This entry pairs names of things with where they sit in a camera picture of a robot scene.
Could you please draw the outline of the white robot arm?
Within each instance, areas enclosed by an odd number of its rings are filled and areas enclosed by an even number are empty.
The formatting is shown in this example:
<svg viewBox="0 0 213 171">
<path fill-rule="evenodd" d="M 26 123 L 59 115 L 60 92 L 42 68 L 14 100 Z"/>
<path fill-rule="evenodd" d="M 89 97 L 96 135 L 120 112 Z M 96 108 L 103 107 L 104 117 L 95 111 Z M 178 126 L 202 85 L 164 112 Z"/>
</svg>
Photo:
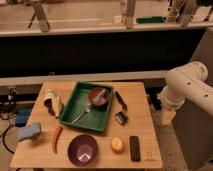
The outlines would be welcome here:
<svg viewBox="0 0 213 171">
<path fill-rule="evenodd" d="M 213 87 L 205 83 L 207 67 L 193 61 L 169 70 L 165 76 L 166 85 L 158 95 L 162 106 L 161 123 L 170 125 L 176 111 L 188 99 L 213 116 Z"/>
</svg>

